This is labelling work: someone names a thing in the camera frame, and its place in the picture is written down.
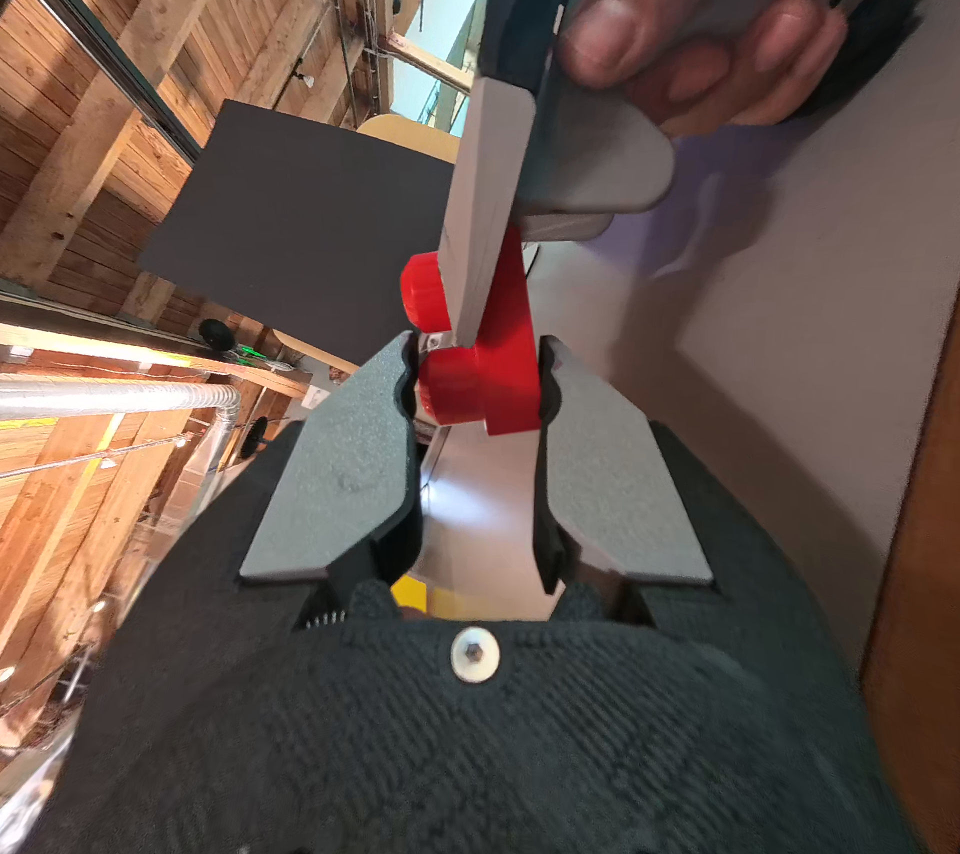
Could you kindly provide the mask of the red toy building block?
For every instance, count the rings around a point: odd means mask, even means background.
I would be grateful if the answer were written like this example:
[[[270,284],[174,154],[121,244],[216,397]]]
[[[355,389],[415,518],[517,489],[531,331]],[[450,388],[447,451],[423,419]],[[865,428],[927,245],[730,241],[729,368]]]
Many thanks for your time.
[[[418,368],[419,400],[440,426],[482,422],[491,437],[537,431],[540,381],[522,236],[510,225],[473,346],[429,352]]]

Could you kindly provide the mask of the silver ventilation duct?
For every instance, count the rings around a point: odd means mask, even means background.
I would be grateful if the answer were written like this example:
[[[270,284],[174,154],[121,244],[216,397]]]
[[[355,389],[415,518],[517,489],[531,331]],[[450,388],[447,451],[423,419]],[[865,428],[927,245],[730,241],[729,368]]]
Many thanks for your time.
[[[152,414],[212,409],[207,467],[198,482],[197,511],[212,497],[218,466],[241,406],[239,390],[228,384],[156,380],[57,380],[2,375],[1,420]]]

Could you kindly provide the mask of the black computer monitor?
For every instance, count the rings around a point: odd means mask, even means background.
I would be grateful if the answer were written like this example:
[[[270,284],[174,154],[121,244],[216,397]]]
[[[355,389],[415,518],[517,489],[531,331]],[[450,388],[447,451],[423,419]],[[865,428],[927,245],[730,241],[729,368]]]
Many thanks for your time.
[[[228,99],[138,265],[360,367],[410,327],[402,271],[438,249],[453,171]]]

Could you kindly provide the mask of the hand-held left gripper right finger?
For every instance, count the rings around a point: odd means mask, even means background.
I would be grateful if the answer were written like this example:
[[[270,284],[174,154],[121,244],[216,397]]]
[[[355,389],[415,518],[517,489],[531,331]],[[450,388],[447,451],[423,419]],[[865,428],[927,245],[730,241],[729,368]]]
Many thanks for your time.
[[[539,376],[533,555],[544,592],[582,580],[713,585],[647,416],[556,336],[540,340]]]

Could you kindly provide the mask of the black ceiling rail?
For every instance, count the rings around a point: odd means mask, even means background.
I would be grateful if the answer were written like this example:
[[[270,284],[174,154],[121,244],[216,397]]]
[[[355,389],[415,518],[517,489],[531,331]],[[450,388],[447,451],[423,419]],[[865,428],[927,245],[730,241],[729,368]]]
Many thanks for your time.
[[[121,92],[141,118],[189,166],[201,156],[187,131],[151,82],[82,0],[37,0]]]

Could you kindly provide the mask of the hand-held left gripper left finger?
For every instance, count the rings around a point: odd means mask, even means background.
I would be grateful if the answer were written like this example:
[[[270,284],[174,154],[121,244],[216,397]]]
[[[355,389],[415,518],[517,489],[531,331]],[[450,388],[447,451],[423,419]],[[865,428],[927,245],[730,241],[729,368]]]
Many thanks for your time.
[[[413,417],[418,339],[404,331],[306,419],[241,565],[252,584],[393,585],[423,543]]]

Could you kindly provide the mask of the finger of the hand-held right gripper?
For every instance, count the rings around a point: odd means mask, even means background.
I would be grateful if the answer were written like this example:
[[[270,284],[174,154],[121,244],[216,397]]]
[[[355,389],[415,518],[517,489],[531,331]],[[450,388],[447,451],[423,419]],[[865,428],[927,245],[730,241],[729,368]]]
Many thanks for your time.
[[[671,186],[674,150],[622,93],[574,83],[550,58],[546,16],[578,0],[514,0],[514,81],[534,122],[514,196],[527,243],[598,238],[617,215],[655,207]]]
[[[531,92],[484,76],[467,107],[444,213],[444,296],[460,347],[479,332],[536,113]]]

